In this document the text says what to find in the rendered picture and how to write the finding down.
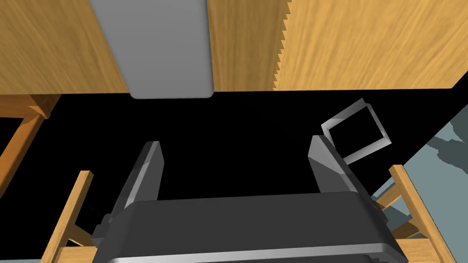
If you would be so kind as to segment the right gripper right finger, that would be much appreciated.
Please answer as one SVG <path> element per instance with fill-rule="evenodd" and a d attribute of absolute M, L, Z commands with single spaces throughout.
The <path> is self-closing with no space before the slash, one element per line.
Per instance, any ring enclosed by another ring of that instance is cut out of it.
<path fill-rule="evenodd" d="M 308 160 L 321 193 L 359 191 L 355 175 L 326 136 L 312 136 Z"/>

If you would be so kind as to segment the grey open box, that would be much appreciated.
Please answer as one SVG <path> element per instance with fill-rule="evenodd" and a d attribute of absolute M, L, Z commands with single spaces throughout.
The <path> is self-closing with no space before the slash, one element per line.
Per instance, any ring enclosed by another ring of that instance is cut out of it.
<path fill-rule="evenodd" d="M 392 143 L 373 107 L 363 98 L 325 121 L 321 129 L 346 164 Z"/>

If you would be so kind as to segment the wooden chair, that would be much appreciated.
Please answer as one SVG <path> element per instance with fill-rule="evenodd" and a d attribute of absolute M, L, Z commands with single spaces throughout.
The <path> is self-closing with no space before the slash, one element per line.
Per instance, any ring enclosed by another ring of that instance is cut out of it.
<path fill-rule="evenodd" d="M 394 180 L 376 202 L 388 209 L 402 198 L 411 219 L 392 231 L 409 263 L 457 263 L 403 165 L 389 169 Z"/>
<path fill-rule="evenodd" d="M 40 263 L 92 263 L 97 247 L 91 234 L 75 222 L 93 176 L 91 171 L 80 171 Z"/>

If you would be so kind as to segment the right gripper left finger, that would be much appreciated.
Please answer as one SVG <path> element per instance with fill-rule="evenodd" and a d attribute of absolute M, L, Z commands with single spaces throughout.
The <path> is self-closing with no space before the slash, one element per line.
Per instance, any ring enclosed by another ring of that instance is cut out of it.
<path fill-rule="evenodd" d="M 158 141 L 145 143 L 113 207 L 111 218 L 117 217 L 130 204 L 158 199 L 164 158 Z"/>

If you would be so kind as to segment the grey flat slab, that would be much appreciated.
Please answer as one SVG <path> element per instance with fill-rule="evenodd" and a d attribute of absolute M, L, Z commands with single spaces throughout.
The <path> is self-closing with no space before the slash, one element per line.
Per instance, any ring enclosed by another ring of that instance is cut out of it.
<path fill-rule="evenodd" d="M 207 0 L 89 0 L 135 99 L 214 93 Z"/>

